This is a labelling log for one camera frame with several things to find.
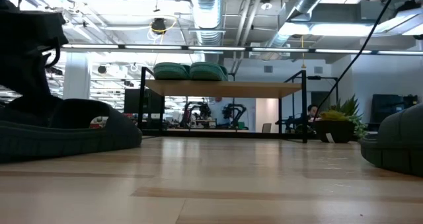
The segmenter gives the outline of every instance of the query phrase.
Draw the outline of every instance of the sticker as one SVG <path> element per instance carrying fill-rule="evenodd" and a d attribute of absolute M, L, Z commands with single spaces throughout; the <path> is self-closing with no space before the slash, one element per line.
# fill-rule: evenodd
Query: sticker
<path fill-rule="evenodd" d="M 330 143 L 335 143 L 335 141 L 333 140 L 332 134 L 330 133 L 326 133 L 326 138 L 328 139 L 328 141 Z"/>

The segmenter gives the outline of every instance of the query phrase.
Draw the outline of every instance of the potted plant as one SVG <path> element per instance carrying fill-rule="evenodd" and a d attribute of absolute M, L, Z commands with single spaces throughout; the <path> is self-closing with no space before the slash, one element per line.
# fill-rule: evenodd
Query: potted plant
<path fill-rule="evenodd" d="M 365 135 L 365 125 L 361 116 L 357 115 L 358 100 L 355 95 L 345 101 L 340 100 L 330 107 L 329 111 L 321 113 L 321 120 L 315 122 L 316 133 L 323 142 L 347 143 L 354 134 L 359 138 Z"/>

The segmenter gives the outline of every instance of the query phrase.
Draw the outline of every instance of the column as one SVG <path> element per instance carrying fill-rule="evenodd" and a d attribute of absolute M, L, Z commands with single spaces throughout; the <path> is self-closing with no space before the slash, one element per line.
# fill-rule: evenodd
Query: column
<path fill-rule="evenodd" d="M 90 98 L 91 68 L 88 53 L 67 53 L 63 99 Z"/>

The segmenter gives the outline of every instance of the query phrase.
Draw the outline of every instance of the wooden floor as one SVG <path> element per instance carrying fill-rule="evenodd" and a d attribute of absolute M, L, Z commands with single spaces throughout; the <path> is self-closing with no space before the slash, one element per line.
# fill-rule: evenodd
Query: wooden floor
<path fill-rule="evenodd" d="M 0 224 L 423 223 L 423 179 L 356 144 L 151 138 L 0 165 Z"/>

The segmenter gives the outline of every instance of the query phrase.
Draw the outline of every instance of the plant pot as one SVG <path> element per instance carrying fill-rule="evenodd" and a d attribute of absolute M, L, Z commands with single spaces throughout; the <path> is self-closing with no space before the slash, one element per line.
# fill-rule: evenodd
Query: plant pot
<path fill-rule="evenodd" d="M 354 135 L 355 125 L 349 121 L 316 121 L 317 136 L 323 142 L 329 142 L 327 134 L 331 134 L 335 143 L 347 143 Z"/>

